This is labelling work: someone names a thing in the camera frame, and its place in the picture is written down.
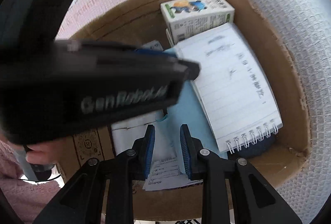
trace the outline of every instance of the pink fleece fabric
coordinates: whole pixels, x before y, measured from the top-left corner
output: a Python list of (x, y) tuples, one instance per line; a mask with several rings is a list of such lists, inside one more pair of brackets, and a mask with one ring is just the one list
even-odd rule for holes
[(60, 187), (56, 181), (29, 184), (19, 180), (22, 175), (13, 150), (0, 141), (0, 188), (19, 218), (30, 224)]

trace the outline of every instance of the black cable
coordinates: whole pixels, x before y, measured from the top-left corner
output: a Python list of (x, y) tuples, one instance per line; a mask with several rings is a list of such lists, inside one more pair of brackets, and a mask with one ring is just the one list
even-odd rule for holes
[(21, 179), (21, 178), (18, 178), (18, 180), (23, 180), (23, 181), (30, 181), (30, 182), (34, 182), (34, 183), (42, 183), (42, 182), (48, 182), (48, 181), (53, 181), (57, 178), (59, 178), (61, 175), (58, 175), (54, 178), (51, 178), (51, 179), (48, 179), (48, 180), (45, 180), (45, 181), (33, 181), (33, 180), (28, 180), (28, 179)]

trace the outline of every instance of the dark blue object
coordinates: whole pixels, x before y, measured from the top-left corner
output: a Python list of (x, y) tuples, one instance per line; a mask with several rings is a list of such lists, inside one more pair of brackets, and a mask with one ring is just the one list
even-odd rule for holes
[(155, 144), (155, 127), (153, 125), (148, 125), (146, 133), (145, 133), (145, 137), (146, 137), (147, 132), (149, 132), (149, 139), (148, 139), (147, 148), (146, 148), (145, 169), (144, 169), (144, 176), (146, 179), (149, 175), (149, 172), (151, 170), (151, 165), (152, 165), (152, 157), (153, 157), (153, 150), (154, 150), (154, 144)]
[(192, 176), (191, 158), (190, 158), (188, 146), (187, 146), (185, 135), (184, 135), (183, 125), (180, 127), (179, 137), (180, 137), (180, 145), (182, 148), (185, 173), (187, 174), (188, 178), (191, 178), (191, 176)]
[(255, 145), (250, 144), (248, 148), (241, 146), (241, 150), (238, 152), (238, 155), (243, 158), (260, 156), (263, 152), (267, 151), (275, 141), (276, 136), (271, 134), (269, 138), (264, 137), (262, 141), (258, 140)]
[(136, 49), (134, 51), (137, 54), (147, 54), (147, 55), (164, 55), (164, 56), (173, 56), (172, 54), (164, 54), (163, 51), (156, 51), (156, 50), (150, 50), (150, 49)]

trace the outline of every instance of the spiral notebook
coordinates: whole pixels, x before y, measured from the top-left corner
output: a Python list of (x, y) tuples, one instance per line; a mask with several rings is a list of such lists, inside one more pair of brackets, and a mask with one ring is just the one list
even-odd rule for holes
[(192, 84), (220, 152), (255, 145), (283, 126), (268, 80), (234, 24), (195, 35), (174, 48), (178, 57), (201, 65)]

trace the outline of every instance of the white box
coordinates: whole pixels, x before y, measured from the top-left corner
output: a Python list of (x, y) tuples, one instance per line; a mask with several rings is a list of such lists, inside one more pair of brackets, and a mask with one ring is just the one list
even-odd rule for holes
[(166, 29), (165, 32), (166, 32), (165, 34), (167, 35), (167, 38), (168, 38), (169, 45), (172, 48), (174, 46), (174, 44), (173, 44), (173, 37), (171, 36), (171, 33), (168, 30), (168, 28)]
[(161, 4), (161, 12), (174, 44), (234, 18), (225, 0), (172, 0)]

